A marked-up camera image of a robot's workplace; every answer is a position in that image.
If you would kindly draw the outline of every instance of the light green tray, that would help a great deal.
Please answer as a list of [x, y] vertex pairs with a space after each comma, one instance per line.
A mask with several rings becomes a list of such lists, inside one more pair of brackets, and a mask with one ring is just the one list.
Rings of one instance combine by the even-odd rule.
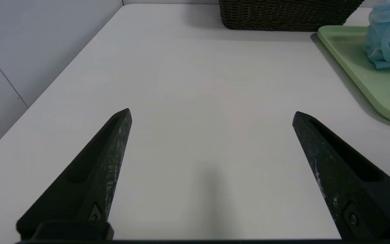
[[373, 107], [390, 120], [390, 68], [376, 70], [363, 50], [364, 26], [323, 26], [318, 36]]

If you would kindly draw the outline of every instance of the dark brown basket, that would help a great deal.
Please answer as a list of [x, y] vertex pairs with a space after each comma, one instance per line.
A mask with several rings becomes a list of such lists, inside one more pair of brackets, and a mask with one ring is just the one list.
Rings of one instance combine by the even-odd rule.
[[219, 0], [229, 29], [317, 31], [342, 25], [364, 0]]

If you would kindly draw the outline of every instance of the table surface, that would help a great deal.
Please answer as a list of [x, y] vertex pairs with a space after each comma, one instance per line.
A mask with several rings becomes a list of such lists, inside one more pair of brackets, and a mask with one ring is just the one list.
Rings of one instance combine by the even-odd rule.
[[296, 111], [390, 175], [390, 122], [316, 34], [231, 31], [215, 5], [127, 5], [0, 140], [0, 243], [19, 239], [17, 219], [127, 107], [116, 239], [339, 238]]

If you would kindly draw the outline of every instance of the screw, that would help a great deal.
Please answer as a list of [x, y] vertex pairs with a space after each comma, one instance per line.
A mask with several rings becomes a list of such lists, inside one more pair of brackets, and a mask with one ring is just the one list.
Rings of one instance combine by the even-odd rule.
[[356, 215], [351, 213], [349, 219], [350, 219], [350, 224], [358, 225], [358, 218], [356, 217]]

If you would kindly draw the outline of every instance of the wicker basket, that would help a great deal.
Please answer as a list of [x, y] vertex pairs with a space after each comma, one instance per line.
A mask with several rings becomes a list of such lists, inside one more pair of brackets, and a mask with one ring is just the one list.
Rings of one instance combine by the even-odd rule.
[[364, 0], [219, 0], [229, 29], [317, 31], [342, 25]]

